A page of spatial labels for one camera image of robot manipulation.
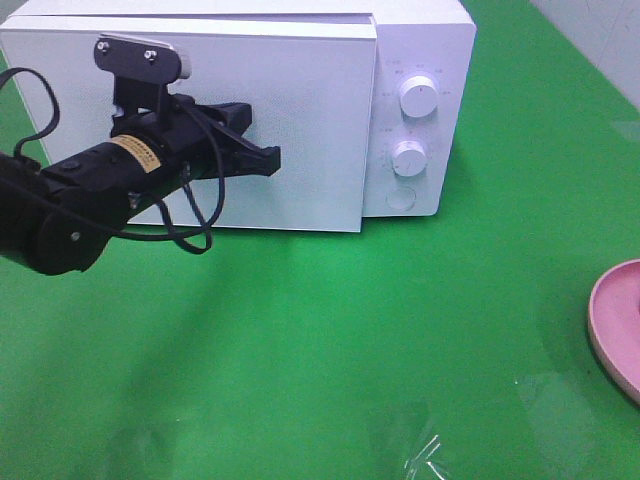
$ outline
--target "black cable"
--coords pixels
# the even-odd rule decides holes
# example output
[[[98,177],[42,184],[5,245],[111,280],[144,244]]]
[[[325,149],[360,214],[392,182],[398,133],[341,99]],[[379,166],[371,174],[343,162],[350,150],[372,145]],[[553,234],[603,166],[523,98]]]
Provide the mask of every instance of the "black cable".
[[[59,121],[60,121],[60,107],[57,101],[57,98],[53,92],[53,89],[51,88],[51,86],[49,85],[49,83],[46,81],[46,79],[39,74],[38,72],[36,72],[35,70],[31,70],[28,68],[12,68],[9,70],[6,70],[5,72],[3,72],[2,74],[0,74],[0,89],[2,89],[2,87],[6,84],[6,82],[11,79],[13,76],[15,76],[18,73],[21,72],[29,72],[32,73],[33,75],[37,76],[42,82],[43,85],[45,86],[45,89],[47,90],[47,93],[51,99],[51,103],[53,105],[53,117],[51,119],[51,121],[49,122],[49,124],[47,125],[47,127],[45,127],[45,129],[43,129],[41,132],[32,135],[30,137],[27,137],[25,139],[22,139],[18,142],[18,144],[16,144],[16,147],[14,149],[14,156],[17,158],[24,160],[30,160],[28,159],[28,157],[23,157],[22,156],[22,146],[26,143],[29,142],[31,140],[38,140],[40,138],[45,137],[46,135],[50,134],[53,130],[55,130],[55,128],[57,127]],[[36,203],[37,205],[49,210],[49,211],[53,211],[58,213],[59,215],[62,215],[64,217],[70,218],[72,220],[75,220],[76,222],[79,222],[89,228],[92,228],[94,230],[98,230],[102,233],[105,233],[107,235],[110,235],[112,237],[116,237],[116,238],[122,238],[125,240],[133,240],[133,241],[146,241],[146,242],[164,242],[164,241],[173,241],[178,243],[179,246],[181,246],[182,248],[185,248],[185,250],[190,251],[191,253],[204,253],[204,251],[208,250],[210,247],[209,243],[213,243],[212,239],[207,238],[207,244],[204,247],[206,250],[202,251],[202,249],[200,247],[196,247],[193,245],[189,245],[186,242],[180,242],[181,240],[187,239],[187,238],[191,238],[194,237],[196,235],[200,235],[202,233],[207,234],[207,237],[210,236],[211,232],[211,228],[213,227],[213,224],[218,220],[218,218],[220,217],[220,214],[222,213],[222,209],[224,207],[224,199],[225,199],[225,179],[224,179],[224,166],[222,163],[222,154],[220,152],[220,147],[218,146],[218,142],[216,141],[215,137],[211,134],[210,129],[207,127],[206,123],[210,120],[206,115],[204,115],[202,112],[200,112],[200,110],[198,110],[198,108],[196,106],[193,106],[190,103],[179,103],[179,106],[182,108],[182,110],[191,118],[191,120],[202,130],[202,132],[205,134],[211,149],[213,151],[213,155],[215,157],[215,162],[216,162],[216,167],[217,167],[217,171],[218,171],[218,202],[216,204],[216,208],[213,212],[213,214],[211,215],[211,217],[206,221],[203,222],[204,220],[204,216],[202,215],[202,212],[200,212],[200,209],[197,207],[197,204],[195,203],[195,199],[193,198],[193,192],[191,191],[190,187],[188,188],[188,190],[185,190],[185,194],[187,195],[187,198],[189,199],[189,203],[192,205],[192,209],[194,209],[194,213],[196,214],[196,217],[198,218],[198,221],[200,223],[200,227],[197,228],[191,228],[185,232],[178,232],[175,228],[175,225],[173,224],[172,220],[171,220],[171,215],[169,213],[169,209],[167,208],[166,203],[158,197],[155,197],[149,193],[141,193],[141,195],[148,195],[150,196],[153,201],[154,204],[156,205],[156,207],[160,210],[160,214],[162,216],[163,219],[163,223],[165,224],[165,227],[167,227],[168,229],[168,233],[165,235],[148,235],[148,234],[139,234],[139,233],[133,233],[133,232],[128,232],[128,231],[123,231],[123,230],[117,230],[115,228],[111,228],[107,225],[103,225],[100,224],[98,222],[94,222],[93,220],[90,220],[86,217],[83,217],[82,215],[79,215],[71,210],[68,210],[64,207],[61,207],[53,202],[50,202],[49,200],[40,197],[39,195],[34,194],[33,192],[21,187],[20,185],[14,184],[12,182],[7,181],[6,179],[0,177],[0,183],[2,183],[4,186],[6,186],[7,188],[13,190],[14,192],[22,195],[23,197],[26,197],[27,199],[31,200],[32,202]]]
[[[60,105],[58,104],[58,99],[53,93],[53,89],[51,88],[51,85],[49,85],[49,82],[47,82],[47,80],[41,74],[39,74],[38,72],[30,68],[10,68],[2,72],[0,74],[0,90],[2,90],[2,88],[5,86],[5,84],[9,80],[11,80],[18,73],[22,73],[22,72],[31,73],[32,75],[35,75],[36,77],[38,77],[38,79],[42,82],[42,85],[44,85],[44,88],[47,91],[47,94],[49,95],[49,99],[51,100],[51,105],[53,106],[53,115],[51,117],[51,120],[49,121],[49,124],[42,131],[36,133],[35,135],[31,135],[29,137],[25,137],[22,140],[20,140],[18,143],[16,143],[16,146],[13,149],[13,156],[15,158],[21,160],[23,163],[32,162],[32,166],[33,166],[33,163],[37,163],[37,162],[34,162],[28,157],[24,157],[22,155],[22,147],[27,142],[31,142],[33,140],[39,140],[41,138],[46,137],[56,129],[56,127],[58,126],[58,123],[60,123]]]

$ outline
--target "microwave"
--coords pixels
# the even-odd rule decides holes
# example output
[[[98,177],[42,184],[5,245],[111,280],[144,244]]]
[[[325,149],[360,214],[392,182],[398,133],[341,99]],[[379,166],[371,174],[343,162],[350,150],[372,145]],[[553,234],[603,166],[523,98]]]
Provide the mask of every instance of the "microwave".
[[[227,179],[217,225],[357,232],[363,217],[437,212],[476,34],[457,0],[30,0],[0,42],[9,66],[40,72],[58,97],[42,141],[51,163],[108,138],[113,76],[93,57],[105,32],[179,48],[191,76],[171,92],[249,103],[246,138],[281,148],[271,177]],[[43,128],[42,86],[17,84]],[[213,208],[215,182],[193,190]],[[167,203],[176,224],[197,224],[180,193]],[[132,223],[162,221],[150,208]]]

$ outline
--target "green surface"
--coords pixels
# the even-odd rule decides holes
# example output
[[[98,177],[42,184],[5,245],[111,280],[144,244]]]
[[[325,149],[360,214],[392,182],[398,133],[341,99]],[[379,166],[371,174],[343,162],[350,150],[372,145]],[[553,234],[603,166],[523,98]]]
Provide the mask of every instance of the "green surface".
[[[526,1],[466,3],[436,217],[0,262],[1,478],[637,478],[639,410],[585,321],[640,256],[640,143],[612,126],[638,112]],[[28,127],[0,109],[6,150]]]

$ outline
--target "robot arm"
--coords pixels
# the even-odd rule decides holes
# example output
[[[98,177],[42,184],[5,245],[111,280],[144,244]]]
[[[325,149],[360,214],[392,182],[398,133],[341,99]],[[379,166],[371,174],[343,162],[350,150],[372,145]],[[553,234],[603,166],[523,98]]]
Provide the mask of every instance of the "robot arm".
[[[270,176],[280,168],[280,148],[259,148],[242,134],[251,125],[246,103],[199,105],[186,95],[170,95],[167,85],[188,76],[185,58],[171,45],[134,37],[102,35],[95,44],[99,68],[114,74],[114,104],[109,141],[40,169],[24,157],[24,142],[51,133],[59,110],[50,87],[37,72],[12,69],[4,82],[22,71],[44,82],[54,103],[54,118],[39,134],[16,146],[14,156],[0,154],[0,254],[38,272],[56,275],[84,271],[113,236],[132,240],[172,240],[192,253],[211,246],[211,226],[224,203],[224,178]],[[189,182],[217,178],[219,200],[205,220]],[[200,227],[178,233],[162,198],[183,188]],[[129,219],[157,205],[168,233],[126,232]],[[207,246],[186,238],[204,233]]]

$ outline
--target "pink bowl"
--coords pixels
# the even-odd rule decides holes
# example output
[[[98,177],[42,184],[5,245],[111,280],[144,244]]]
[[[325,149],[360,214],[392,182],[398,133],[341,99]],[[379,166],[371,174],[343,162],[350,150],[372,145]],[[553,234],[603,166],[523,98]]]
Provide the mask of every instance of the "pink bowl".
[[[596,282],[589,335],[602,364],[640,403],[640,259],[616,265]]]

